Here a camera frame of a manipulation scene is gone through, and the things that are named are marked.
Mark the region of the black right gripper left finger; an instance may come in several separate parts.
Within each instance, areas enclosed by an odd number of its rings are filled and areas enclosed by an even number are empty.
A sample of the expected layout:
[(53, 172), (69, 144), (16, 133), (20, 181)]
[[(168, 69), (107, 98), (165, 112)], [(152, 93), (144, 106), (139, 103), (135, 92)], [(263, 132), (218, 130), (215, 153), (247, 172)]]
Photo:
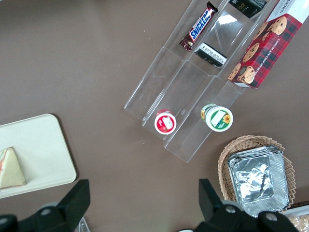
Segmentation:
[(12, 214), (1, 215), (2, 232), (73, 232), (90, 206), (89, 180), (81, 179), (56, 205), (46, 206), (18, 221)]

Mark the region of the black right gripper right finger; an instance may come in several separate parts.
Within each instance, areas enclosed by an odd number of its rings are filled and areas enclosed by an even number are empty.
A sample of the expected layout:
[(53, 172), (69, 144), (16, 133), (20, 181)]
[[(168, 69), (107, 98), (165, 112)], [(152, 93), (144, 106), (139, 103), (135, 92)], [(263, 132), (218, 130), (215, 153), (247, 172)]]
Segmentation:
[(296, 232), (290, 220), (277, 212), (263, 211), (258, 217), (231, 204), (223, 204), (208, 179), (200, 179), (199, 206), (205, 221), (196, 232)]

